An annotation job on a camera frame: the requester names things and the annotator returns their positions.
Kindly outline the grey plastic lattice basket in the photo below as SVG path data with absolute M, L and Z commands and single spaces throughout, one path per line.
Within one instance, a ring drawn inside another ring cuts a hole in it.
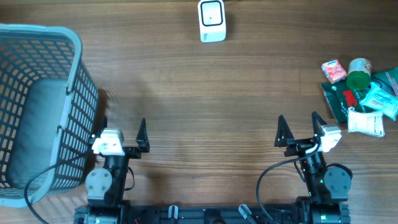
M 1 25 L 1 205 L 22 208 L 83 181 L 99 94 L 79 36 Z

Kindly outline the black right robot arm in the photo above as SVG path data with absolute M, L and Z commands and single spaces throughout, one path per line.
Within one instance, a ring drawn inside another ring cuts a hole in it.
M 353 173 L 342 164 L 327 164 L 330 152 L 342 137 L 337 126 L 327 124 L 312 113 L 313 137 L 296 139 L 285 118 L 278 117 L 275 147 L 284 147 L 285 157 L 295 157 L 294 165 L 304 181 L 308 195 L 297 197 L 291 205 L 278 206 L 282 223 L 349 223 L 348 191 Z

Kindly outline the teal wipes packet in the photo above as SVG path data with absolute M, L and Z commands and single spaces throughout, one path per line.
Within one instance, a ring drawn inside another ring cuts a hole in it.
M 371 82 L 370 86 L 371 89 L 365 98 L 360 101 L 360 105 L 379 111 L 395 121 L 397 117 L 397 98 L 382 90 L 374 82 Z

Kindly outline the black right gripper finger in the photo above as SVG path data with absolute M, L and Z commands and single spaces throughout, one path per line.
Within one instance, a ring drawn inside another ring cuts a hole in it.
M 291 141 L 294 140 L 289 125 L 287 124 L 283 115 L 278 117 L 277 133 L 274 141 L 275 147 L 287 147 Z
M 317 136 L 323 135 L 322 126 L 327 125 L 327 123 L 321 118 L 321 116 L 316 112 L 312 112 L 312 125 L 313 133 Z

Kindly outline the white barcode scanner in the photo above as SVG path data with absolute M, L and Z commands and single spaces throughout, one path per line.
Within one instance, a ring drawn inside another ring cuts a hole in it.
M 200 40 L 221 42 L 226 38 L 226 16 L 222 0 L 201 0 L 198 3 Z

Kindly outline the green glove package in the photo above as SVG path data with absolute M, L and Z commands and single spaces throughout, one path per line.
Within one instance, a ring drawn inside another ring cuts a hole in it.
M 371 75 L 371 82 L 374 82 L 382 90 L 397 98 L 397 68 L 390 70 L 376 72 Z M 348 120 L 348 108 L 353 107 L 355 111 L 360 113 L 370 113 L 375 110 L 360 105 L 371 89 L 369 85 L 363 90 L 350 89 L 346 82 L 339 81 L 335 84 L 323 83 L 321 84 L 326 102 L 330 107 L 333 116 L 337 122 L 345 123 Z

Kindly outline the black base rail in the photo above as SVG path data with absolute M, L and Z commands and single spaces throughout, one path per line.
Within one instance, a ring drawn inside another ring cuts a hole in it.
M 265 207 L 265 215 L 260 207 L 249 206 L 251 214 L 244 218 L 237 206 L 179 207 L 133 206 L 129 212 L 128 224 L 166 223 L 306 223 L 308 217 L 294 204 L 277 204 Z

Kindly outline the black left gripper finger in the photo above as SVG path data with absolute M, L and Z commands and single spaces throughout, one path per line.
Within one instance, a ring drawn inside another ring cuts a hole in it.
M 147 128 L 146 128 L 146 119 L 142 118 L 141 124 L 136 136 L 136 142 L 138 148 L 141 152 L 149 152 L 150 151 L 150 144 L 149 138 L 147 135 Z
M 104 117 L 102 118 L 102 120 L 101 120 L 99 126 L 98 126 L 98 129 L 97 129 L 97 130 L 91 135 L 91 137 L 89 138 L 88 144 L 89 144 L 89 145 L 93 145 L 94 141 L 95 141 L 96 139 L 100 138 L 101 133 L 102 133 L 102 132 L 104 131 L 104 129 L 107 128 L 107 127 L 108 127 L 108 119 L 107 119 L 107 117 L 104 116 Z

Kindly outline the small red orange packet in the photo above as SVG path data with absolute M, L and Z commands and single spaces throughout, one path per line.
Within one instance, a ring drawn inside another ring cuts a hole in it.
M 344 80 L 348 76 L 337 59 L 323 63 L 321 69 L 331 84 Z

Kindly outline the green lid jar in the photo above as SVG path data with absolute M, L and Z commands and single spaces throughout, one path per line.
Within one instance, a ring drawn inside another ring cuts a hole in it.
M 371 62 L 366 58 L 356 58 L 349 63 L 346 85 L 354 90 L 363 90 L 371 82 Z

